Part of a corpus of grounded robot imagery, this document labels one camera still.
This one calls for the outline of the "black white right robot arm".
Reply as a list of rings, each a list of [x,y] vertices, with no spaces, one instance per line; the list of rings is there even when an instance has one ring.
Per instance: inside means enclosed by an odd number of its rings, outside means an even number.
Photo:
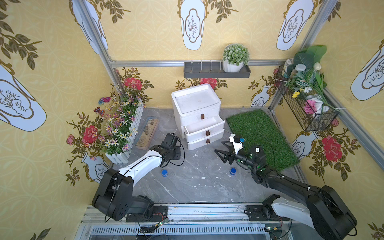
[[[237,150],[230,141],[222,143],[228,150],[215,150],[215,153],[223,163],[236,162],[251,172],[257,184],[292,198],[292,201],[279,196],[271,198],[271,207],[277,216],[315,229],[324,240],[342,240],[356,229],[356,218],[333,188],[311,186],[282,175],[267,165],[261,146],[253,146],[247,154]]]

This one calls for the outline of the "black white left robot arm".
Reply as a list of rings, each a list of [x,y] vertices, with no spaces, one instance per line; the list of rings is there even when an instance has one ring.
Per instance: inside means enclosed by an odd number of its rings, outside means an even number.
[[[104,222],[120,221],[124,217],[147,222],[160,217],[154,202],[146,196],[133,196],[133,189],[144,176],[158,167],[166,167],[181,158],[184,146],[179,137],[168,133],[160,145],[151,147],[145,155],[119,170],[108,169],[95,193],[92,206],[104,214]]]

